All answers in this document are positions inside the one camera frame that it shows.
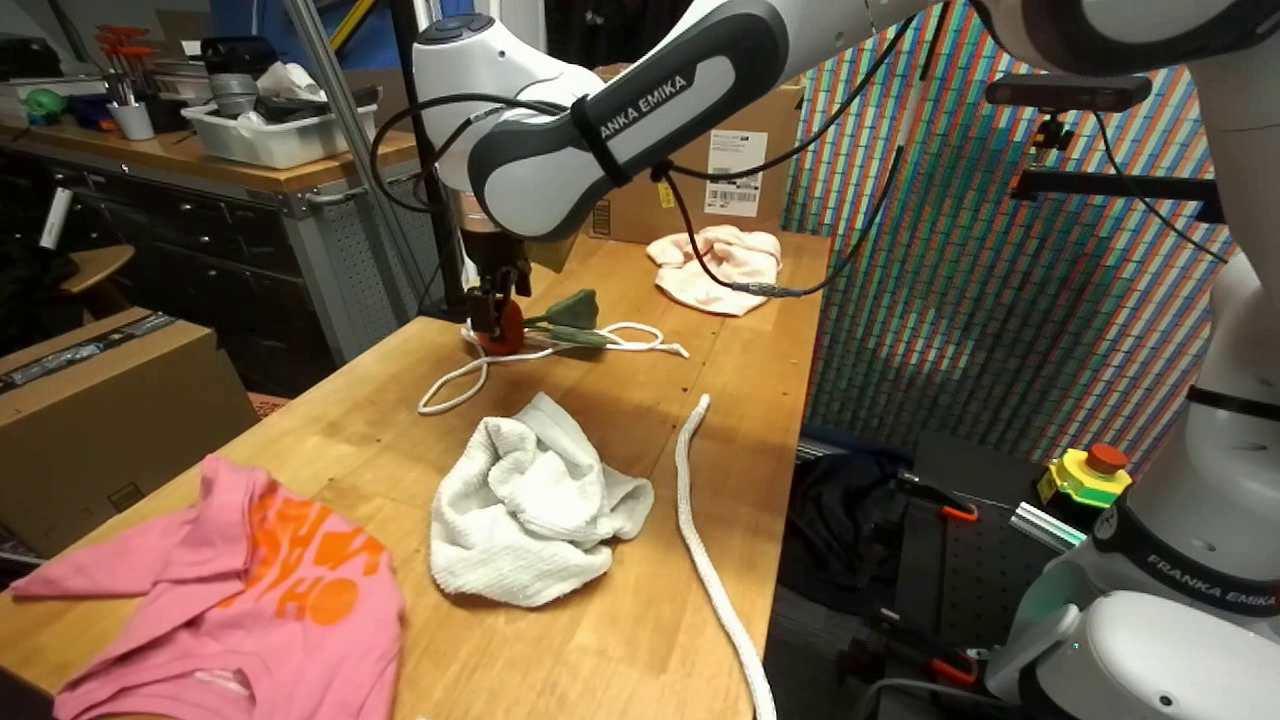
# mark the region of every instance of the pink cloth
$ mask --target pink cloth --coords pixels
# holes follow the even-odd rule
[[[201,505],[64,553],[14,602],[141,597],[124,638],[58,698],[58,720],[385,720],[400,594],[381,539],[269,474],[209,460]]]

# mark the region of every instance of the workbench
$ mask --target workbench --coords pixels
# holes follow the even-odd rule
[[[192,131],[130,143],[70,126],[0,126],[0,151],[37,161],[44,183],[70,187],[116,241],[134,245],[124,293],[217,328],[249,389],[306,389],[370,350],[403,320],[393,314],[397,289],[400,310],[441,301],[441,289],[421,289],[435,274],[426,216],[397,213],[421,268],[381,281],[361,207],[370,187],[361,187],[348,155],[276,171],[205,155]],[[403,191],[416,167],[408,131],[388,138],[381,167]]]
[[[783,285],[815,285],[822,274],[826,241],[783,238]],[[744,320],[725,320],[670,303],[651,275],[640,245],[575,241],[560,275],[532,275],[527,314],[597,289],[598,323],[654,323],[693,351],[686,359],[602,351],[500,363],[462,408],[416,417],[421,391],[468,351],[454,323],[410,320],[223,449],[226,460],[269,470],[388,545],[408,604],[397,715],[752,715],[741,666],[675,534],[670,449],[706,391],[712,412],[693,439],[693,514],[764,652],[819,295],[769,301]],[[615,547],[602,580],[552,609],[446,602],[426,575],[435,483],[481,417],[510,417],[536,391],[581,420],[602,466],[646,476],[654,507],[645,534]],[[81,545],[192,501],[194,470]],[[130,602],[13,604],[0,597],[0,670],[57,691],[129,611]]]

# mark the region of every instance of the white towel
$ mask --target white towel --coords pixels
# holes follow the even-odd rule
[[[718,281],[776,285],[778,241],[769,233],[741,233],[733,225],[706,225],[694,233],[694,250]],[[764,295],[715,285],[693,257],[686,233],[670,233],[646,245],[646,261],[660,263],[654,285],[693,310],[715,317],[746,317]]]
[[[536,397],[487,417],[441,481],[431,575],[446,597],[539,609],[610,568],[602,539],[640,535],[651,483],[598,466],[584,429]]]

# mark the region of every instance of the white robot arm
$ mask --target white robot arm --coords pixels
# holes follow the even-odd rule
[[[460,198],[481,310],[504,303],[508,285],[519,289],[519,245],[571,238],[615,183],[665,163],[778,79],[931,3],[694,0],[610,84],[539,58],[487,15],[431,25],[410,50],[416,98],[431,103],[422,114],[431,143],[446,143],[441,178]],[[1197,682],[1180,682],[1174,659],[1150,672],[1140,666],[1156,648],[1165,659],[1197,652],[1197,640],[1150,638],[1140,652],[1080,648],[1087,634],[1114,628],[1114,618],[1156,609],[1124,597],[1142,594],[1182,609],[1197,634],[1223,626],[1260,640],[1250,652],[1211,652],[1254,659],[1230,672],[1280,670],[1280,0],[973,0],[973,9],[1002,51],[1039,67],[1114,77],[1182,63],[1197,77],[1216,183],[1243,250],[1223,274],[1221,338],[1165,460],[1140,476],[1095,545],[1065,558],[1028,594],[993,690],[1020,698],[1028,670],[1039,670],[1045,691],[1068,712],[1174,715],[1165,702],[1174,706]]]

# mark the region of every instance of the white rope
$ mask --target white rope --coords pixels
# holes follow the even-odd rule
[[[684,547],[693,558],[693,568],[694,568],[694,580],[705,585],[706,602],[712,602],[712,611],[744,670],[744,682],[746,682],[746,691],[752,691],[752,710],[755,710],[755,720],[776,720],[776,706],[773,706],[773,690],[769,690],[769,678],[764,678],[764,666],[760,666],[760,652],[744,628],[744,619],[734,618],[728,594],[725,594],[725,580],[693,526],[693,494],[686,494],[686,439],[693,434],[705,426],[712,408],[712,397],[699,397],[694,408],[686,412],[678,435],[675,435],[675,518],[678,518],[678,535],[684,535]]]
[[[602,323],[597,328],[602,338],[602,350],[610,351],[665,351],[665,358],[686,358],[684,345],[670,345],[660,328],[651,323],[636,323],[636,320],[615,320],[615,323]],[[468,405],[472,397],[481,397],[481,389],[487,386],[487,368],[493,363],[536,363],[536,359],[547,359],[555,351],[571,351],[571,350],[536,350],[536,351],[510,351],[510,358],[482,358],[475,331],[462,323],[460,338],[475,350],[475,359],[462,363],[462,368],[451,368],[443,373],[421,400],[416,400],[416,412],[421,417],[443,417],[460,405]],[[451,400],[435,400],[446,386],[454,386],[460,378],[472,378],[475,373],[475,386],[454,391]]]

